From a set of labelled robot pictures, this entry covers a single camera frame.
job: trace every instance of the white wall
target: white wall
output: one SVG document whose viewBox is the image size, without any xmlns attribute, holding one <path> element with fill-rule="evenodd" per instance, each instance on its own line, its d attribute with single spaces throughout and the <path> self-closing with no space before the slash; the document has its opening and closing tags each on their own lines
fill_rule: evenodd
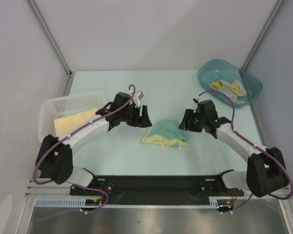
<svg viewBox="0 0 293 234">
<path fill-rule="evenodd" d="M 37 0 L 73 71 L 241 67 L 276 0 Z"/>
<path fill-rule="evenodd" d="M 248 71 L 264 86 L 254 104 L 264 140 L 282 151 L 293 177 L 293 0 L 284 4 Z"/>
<path fill-rule="evenodd" d="M 26 1 L 0 0 L 0 201 L 13 196 L 6 234 L 15 231 L 40 147 L 40 105 L 63 95 L 66 82 Z"/>
</svg>

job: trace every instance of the black base bar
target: black base bar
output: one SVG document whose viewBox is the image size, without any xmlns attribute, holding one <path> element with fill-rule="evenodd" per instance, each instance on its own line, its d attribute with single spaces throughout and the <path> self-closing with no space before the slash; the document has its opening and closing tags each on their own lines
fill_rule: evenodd
<svg viewBox="0 0 293 234">
<path fill-rule="evenodd" d="M 107 192 L 110 205 L 209 205 L 210 196 L 232 196 L 232 189 L 226 188 L 221 176 L 100 175 L 93 179 L 89 187 Z M 244 196 L 242 190 L 234 191 L 238 196 Z M 74 187 L 70 195 L 96 196 L 100 193 Z"/>
</svg>

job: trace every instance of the teal plastic bowl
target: teal plastic bowl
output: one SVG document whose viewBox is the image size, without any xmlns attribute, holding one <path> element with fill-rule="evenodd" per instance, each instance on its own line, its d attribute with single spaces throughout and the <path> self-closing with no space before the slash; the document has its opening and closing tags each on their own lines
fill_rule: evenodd
<svg viewBox="0 0 293 234">
<path fill-rule="evenodd" d="M 255 77 L 249 73 L 237 68 L 236 66 L 224 61 L 222 59 L 213 59 L 206 63 L 197 73 L 201 86 L 206 90 L 214 90 L 210 88 L 210 84 L 216 80 L 225 80 L 229 83 L 233 83 L 236 80 L 240 81 L 246 90 L 246 96 L 238 97 L 240 101 L 244 101 L 243 104 L 233 103 L 235 107 L 250 105 L 260 95 L 263 90 L 263 85 Z M 221 94 L 210 93 L 224 103 L 231 105 L 230 102 Z"/>
</svg>

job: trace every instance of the white plastic basket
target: white plastic basket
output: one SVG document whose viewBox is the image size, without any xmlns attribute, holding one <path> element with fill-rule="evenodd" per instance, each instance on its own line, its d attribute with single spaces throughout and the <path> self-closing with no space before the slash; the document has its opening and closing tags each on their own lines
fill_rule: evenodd
<svg viewBox="0 0 293 234">
<path fill-rule="evenodd" d="M 58 97 L 45 101 L 40 109 L 38 121 L 38 140 L 40 142 L 51 134 L 56 136 L 54 120 L 77 114 L 93 108 L 102 108 L 106 104 L 102 92 L 74 96 Z"/>
</svg>

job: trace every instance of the metal floor panel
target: metal floor panel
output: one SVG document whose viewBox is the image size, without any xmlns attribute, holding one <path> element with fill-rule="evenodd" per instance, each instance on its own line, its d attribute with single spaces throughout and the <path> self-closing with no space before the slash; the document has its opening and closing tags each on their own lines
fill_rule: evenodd
<svg viewBox="0 0 293 234">
<path fill-rule="evenodd" d="M 27 234 L 288 234 L 277 200 L 253 199 L 241 210 L 110 208 L 84 215 L 63 208 L 34 209 Z"/>
</svg>

